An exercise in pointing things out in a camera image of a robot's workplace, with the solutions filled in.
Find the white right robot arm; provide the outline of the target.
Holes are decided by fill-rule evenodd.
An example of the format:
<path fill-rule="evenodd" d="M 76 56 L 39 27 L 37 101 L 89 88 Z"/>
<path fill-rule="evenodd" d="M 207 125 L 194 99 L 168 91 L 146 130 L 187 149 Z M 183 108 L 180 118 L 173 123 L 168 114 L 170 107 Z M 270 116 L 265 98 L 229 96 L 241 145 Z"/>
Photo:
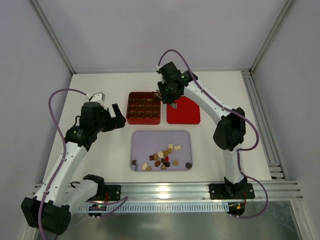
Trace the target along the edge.
<path fill-rule="evenodd" d="M 175 105 L 185 96 L 204 110 L 216 124 L 213 141 L 222 150 L 225 163 L 224 192 L 230 198 L 242 197 L 248 180 L 240 173 L 237 150 L 242 147 L 246 124 L 242 108 L 228 111 L 222 101 L 208 91 L 192 71 L 181 72 L 173 62 L 158 66 L 161 75 L 157 83 L 164 104 Z"/>

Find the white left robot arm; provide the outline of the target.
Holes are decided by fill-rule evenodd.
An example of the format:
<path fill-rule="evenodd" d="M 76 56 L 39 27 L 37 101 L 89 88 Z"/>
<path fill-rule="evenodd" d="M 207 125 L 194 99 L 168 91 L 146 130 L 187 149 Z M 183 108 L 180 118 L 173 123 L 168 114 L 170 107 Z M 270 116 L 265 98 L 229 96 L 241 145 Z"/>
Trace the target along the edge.
<path fill-rule="evenodd" d="M 98 102 L 88 101 L 83 104 L 79 125 L 73 125 L 66 132 L 62 153 L 47 180 L 33 197 L 25 197 L 21 203 L 30 227 L 60 236 L 68 228 L 75 210 L 87 200 L 104 198 L 105 181 L 97 175 L 84 176 L 70 192 L 67 192 L 67 188 L 98 134 L 125 126 L 126 119 L 119 106 L 114 103 L 112 108 L 114 117 Z"/>

